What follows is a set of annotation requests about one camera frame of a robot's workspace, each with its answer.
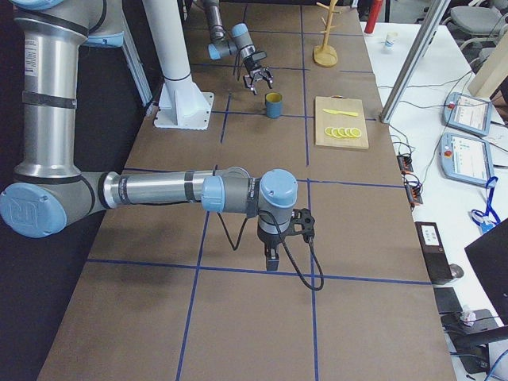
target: blue lanyard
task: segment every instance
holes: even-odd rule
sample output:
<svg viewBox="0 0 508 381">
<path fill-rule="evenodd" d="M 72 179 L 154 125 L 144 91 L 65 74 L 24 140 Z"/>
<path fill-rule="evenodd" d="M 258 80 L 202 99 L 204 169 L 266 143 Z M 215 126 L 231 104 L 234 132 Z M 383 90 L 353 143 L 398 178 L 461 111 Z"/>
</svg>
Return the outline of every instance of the blue lanyard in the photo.
<svg viewBox="0 0 508 381">
<path fill-rule="evenodd" d="M 490 229 L 501 222 L 501 219 L 499 218 L 498 214 L 495 213 L 495 210 L 492 207 L 492 199 L 494 198 L 494 190 L 497 182 L 498 178 L 496 176 L 492 176 L 485 184 L 485 191 L 488 191 L 487 206 L 485 207 L 485 212 L 477 209 L 473 209 L 471 211 L 471 219 L 482 229 L 482 233 L 488 232 Z"/>
</svg>

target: white table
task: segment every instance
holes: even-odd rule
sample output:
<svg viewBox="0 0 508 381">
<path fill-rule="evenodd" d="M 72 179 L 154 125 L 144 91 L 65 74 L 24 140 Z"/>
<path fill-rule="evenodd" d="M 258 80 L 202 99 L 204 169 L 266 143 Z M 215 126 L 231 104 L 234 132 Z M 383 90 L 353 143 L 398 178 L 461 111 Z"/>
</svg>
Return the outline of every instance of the white table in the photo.
<svg viewBox="0 0 508 381">
<path fill-rule="evenodd" d="M 378 23 L 372 35 L 365 35 L 383 104 L 391 92 L 391 89 L 386 87 L 394 85 L 419 27 L 420 25 Z M 384 47 L 388 32 L 398 33 L 392 48 Z M 410 85 L 441 84 L 459 79 L 470 70 L 468 62 L 449 31 L 446 27 L 440 26 L 427 53 L 417 65 Z M 448 83 L 440 87 L 410 87 L 406 89 L 402 99 L 418 106 L 442 105 L 454 86 L 453 91 L 469 94 L 465 85 L 472 78 L 473 74 L 466 75 L 459 82 Z M 484 210 L 485 190 L 481 187 L 446 179 L 441 171 L 438 153 L 430 163 L 443 132 L 467 135 L 451 128 L 445 130 L 442 112 L 442 107 L 422 110 L 407 103 L 399 103 L 391 119 L 391 125 L 406 134 L 410 144 L 416 148 L 413 153 L 415 175 L 423 180 L 425 170 L 429 167 L 422 195 L 424 204 L 414 209 L 413 218 L 415 221 L 436 222 L 448 262 L 458 264 L 464 269 L 465 275 L 462 279 L 457 279 L 446 285 L 454 287 L 463 308 L 489 309 L 493 316 L 496 316 L 497 313 L 483 291 L 464 251 L 466 246 L 480 236 L 479 228 L 471 221 L 468 212 L 472 209 Z M 493 121 L 501 121 L 497 112 L 494 112 Z M 394 129 L 391 131 L 404 141 L 404 138 Z M 508 148 L 508 131 L 501 126 L 492 125 L 486 140 Z M 394 145 L 395 151 L 398 151 L 399 145 Z M 506 153 L 494 147 L 491 148 L 491 151 L 494 164 L 508 164 Z M 493 207 L 503 220 L 508 217 L 508 200 L 505 196 L 508 194 L 508 171 L 495 170 L 495 174 L 499 177 L 499 181 L 495 189 Z M 467 380 L 460 360 L 455 358 L 453 363 L 457 379 Z M 483 379 L 482 375 L 479 375 L 477 379 Z"/>
</svg>

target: wooden mug tree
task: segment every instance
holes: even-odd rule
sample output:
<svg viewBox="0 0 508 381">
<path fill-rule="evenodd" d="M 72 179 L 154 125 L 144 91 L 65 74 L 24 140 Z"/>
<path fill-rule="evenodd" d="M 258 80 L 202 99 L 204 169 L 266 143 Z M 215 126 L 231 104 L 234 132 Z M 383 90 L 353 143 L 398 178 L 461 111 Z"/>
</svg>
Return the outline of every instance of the wooden mug tree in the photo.
<svg viewBox="0 0 508 381">
<path fill-rule="evenodd" d="M 323 36 L 323 43 L 318 46 L 314 46 L 314 62 L 318 65 L 324 66 L 324 67 L 332 67 L 337 63 L 337 52 L 332 46 L 328 45 L 328 39 L 330 35 L 330 30 L 332 28 L 336 28 L 336 25 L 332 25 L 332 19 L 333 19 L 333 13 L 335 9 L 335 5 L 337 4 L 338 0 L 330 0 L 330 5 L 325 6 L 324 4 L 321 4 L 320 2 L 317 2 L 316 5 L 325 8 L 328 10 L 328 19 L 325 21 L 323 17 L 321 17 L 321 20 L 323 21 L 323 24 L 325 25 L 325 30 L 321 33 L 324 33 Z"/>
</svg>

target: screen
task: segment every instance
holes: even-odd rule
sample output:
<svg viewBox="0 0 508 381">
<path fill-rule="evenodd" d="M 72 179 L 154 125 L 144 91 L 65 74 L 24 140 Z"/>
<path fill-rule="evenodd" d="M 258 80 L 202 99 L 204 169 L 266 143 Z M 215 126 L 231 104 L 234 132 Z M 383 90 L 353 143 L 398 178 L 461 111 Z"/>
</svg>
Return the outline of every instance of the screen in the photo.
<svg viewBox="0 0 508 381">
<path fill-rule="evenodd" d="M 484 130 L 487 110 L 488 102 L 460 96 L 455 104 L 453 120 L 461 125 Z"/>
<path fill-rule="evenodd" d="M 485 144 L 466 137 L 452 137 L 455 173 L 487 181 Z"/>
</svg>

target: blue joint cap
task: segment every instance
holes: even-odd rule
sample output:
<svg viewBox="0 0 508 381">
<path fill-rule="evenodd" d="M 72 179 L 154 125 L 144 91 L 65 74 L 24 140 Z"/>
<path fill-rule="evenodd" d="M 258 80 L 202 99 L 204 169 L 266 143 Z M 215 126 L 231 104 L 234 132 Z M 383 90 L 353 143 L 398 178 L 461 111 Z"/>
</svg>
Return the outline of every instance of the blue joint cap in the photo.
<svg viewBox="0 0 508 381">
<path fill-rule="evenodd" d="M 242 34 L 246 34 L 247 32 L 248 32 L 247 25 L 244 24 L 243 22 L 240 24 L 236 24 L 231 29 L 231 35 L 233 37 L 241 36 Z"/>
<path fill-rule="evenodd" d="M 221 176 L 210 176 L 203 181 L 201 205 L 208 212 L 224 210 L 225 188 Z"/>
<path fill-rule="evenodd" d="M 89 36 L 83 45 L 94 48 L 120 48 L 124 44 L 124 33 Z"/>
<path fill-rule="evenodd" d="M 35 184 L 9 185 L 0 194 L 0 214 L 15 232 L 31 238 L 58 233 L 67 224 L 62 204 Z"/>
<path fill-rule="evenodd" d="M 10 0 L 15 6 L 24 10 L 48 10 L 63 1 L 65 0 Z"/>
<path fill-rule="evenodd" d="M 264 199 L 278 208 L 292 208 L 296 204 L 298 183 L 296 178 L 283 169 L 272 169 L 260 181 Z"/>
<path fill-rule="evenodd" d="M 221 58 L 221 53 L 219 53 L 214 44 L 208 45 L 208 54 L 212 60 L 219 60 Z"/>
</svg>

